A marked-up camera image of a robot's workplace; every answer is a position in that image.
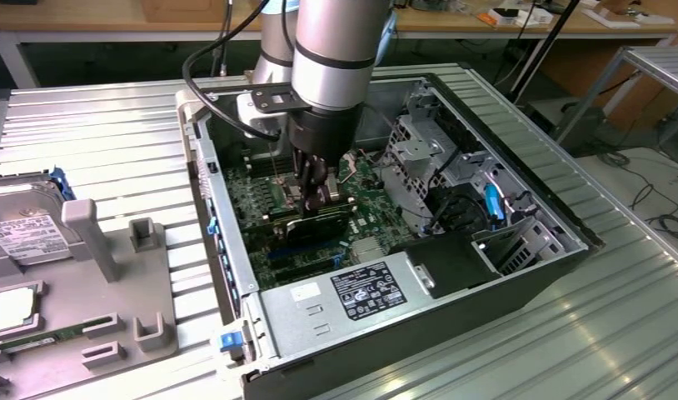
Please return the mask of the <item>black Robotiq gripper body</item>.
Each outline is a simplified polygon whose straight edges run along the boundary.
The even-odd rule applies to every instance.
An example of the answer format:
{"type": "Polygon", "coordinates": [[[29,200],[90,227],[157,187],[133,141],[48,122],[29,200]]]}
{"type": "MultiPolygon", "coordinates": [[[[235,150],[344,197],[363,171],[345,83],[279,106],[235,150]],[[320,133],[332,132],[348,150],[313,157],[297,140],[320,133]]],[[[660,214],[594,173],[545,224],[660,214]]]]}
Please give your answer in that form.
{"type": "Polygon", "coordinates": [[[315,158],[339,163],[355,142],[361,105],[340,111],[312,107],[291,112],[289,119],[289,143],[299,163],[315,158]]]}

